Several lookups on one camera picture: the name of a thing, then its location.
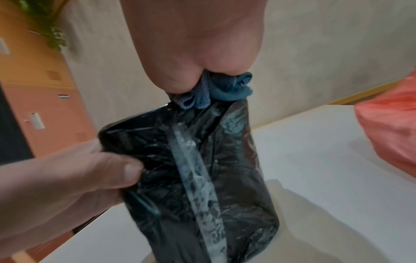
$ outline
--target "gray wall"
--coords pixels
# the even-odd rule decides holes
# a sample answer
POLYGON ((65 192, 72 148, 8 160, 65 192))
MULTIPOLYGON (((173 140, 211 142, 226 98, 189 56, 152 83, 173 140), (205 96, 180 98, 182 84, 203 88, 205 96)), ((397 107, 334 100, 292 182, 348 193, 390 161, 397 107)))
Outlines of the gray wall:
MULTIPOLYGON (((167 101, 148 80, 116 0, 71 0, 64 51, 97 128, 167 101)), ((252 127, 406 76, 415 0, 269 0, 252 68, 252 127)))

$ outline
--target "pink plastic bag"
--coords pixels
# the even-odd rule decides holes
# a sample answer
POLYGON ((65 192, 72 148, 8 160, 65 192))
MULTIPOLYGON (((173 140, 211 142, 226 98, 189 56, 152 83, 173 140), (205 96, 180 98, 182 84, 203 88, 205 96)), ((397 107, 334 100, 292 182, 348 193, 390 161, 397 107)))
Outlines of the pink plastic bag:
POLYGON ((397 88, 355 106, 380 158, 416 177, 416 71, 397 88))

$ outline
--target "hanging plant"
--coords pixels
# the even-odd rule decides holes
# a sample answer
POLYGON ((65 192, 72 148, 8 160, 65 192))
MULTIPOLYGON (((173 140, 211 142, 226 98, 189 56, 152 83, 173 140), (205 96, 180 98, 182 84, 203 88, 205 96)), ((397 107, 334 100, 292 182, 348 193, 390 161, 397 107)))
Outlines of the hanging plant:
POLYGON ((66 46, 66 41, 61 29, 55 22, 53 13, 53 0, 13 0, 33 21, 39 34, 52 49, 61 50, 66 46))

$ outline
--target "blue fabric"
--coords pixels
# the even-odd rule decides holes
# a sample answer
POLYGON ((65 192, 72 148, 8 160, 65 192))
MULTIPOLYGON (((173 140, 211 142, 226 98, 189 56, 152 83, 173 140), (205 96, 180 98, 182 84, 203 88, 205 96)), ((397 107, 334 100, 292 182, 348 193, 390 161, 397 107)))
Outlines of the blue fabric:
POLYGON ((246 72, 233 77, 204 71, 198 84, 190 92, 169 98, 182 109, 205 109, 211 105, 211 98, 218 101, 237 101, 247 98, 253 90, 247 86, 253 75, 246 72))

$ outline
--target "transparent adhesive tape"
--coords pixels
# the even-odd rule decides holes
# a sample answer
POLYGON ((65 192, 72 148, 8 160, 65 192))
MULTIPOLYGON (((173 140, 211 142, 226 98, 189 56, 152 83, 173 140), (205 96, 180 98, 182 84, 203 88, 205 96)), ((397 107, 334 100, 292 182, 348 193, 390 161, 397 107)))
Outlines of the transparent adhesive tape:
POLYGON ((166 134, 211 263, 226 263, 227 240, 217 194, 196 144, 181 123, 166 134))

